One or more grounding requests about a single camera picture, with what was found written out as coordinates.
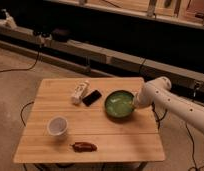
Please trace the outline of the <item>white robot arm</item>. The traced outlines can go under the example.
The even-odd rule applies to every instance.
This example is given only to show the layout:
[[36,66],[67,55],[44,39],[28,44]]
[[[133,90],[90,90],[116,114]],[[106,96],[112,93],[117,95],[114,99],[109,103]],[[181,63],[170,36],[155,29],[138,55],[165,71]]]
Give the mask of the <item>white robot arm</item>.
[[133,105],[140,109],[158,104],[204,134],[204,107],[171,93],[171,88],[170,79],[164,76],[147,81],[134,96]]

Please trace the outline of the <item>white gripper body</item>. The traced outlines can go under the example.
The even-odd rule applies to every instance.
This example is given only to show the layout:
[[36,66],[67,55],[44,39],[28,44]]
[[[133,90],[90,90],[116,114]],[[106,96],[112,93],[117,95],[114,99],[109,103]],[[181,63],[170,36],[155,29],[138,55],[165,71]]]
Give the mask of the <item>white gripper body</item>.
[[137,92],[133,98],[133,106],[138,109],[146,108],[150,106],[151,103],[151,99],[143,89]]

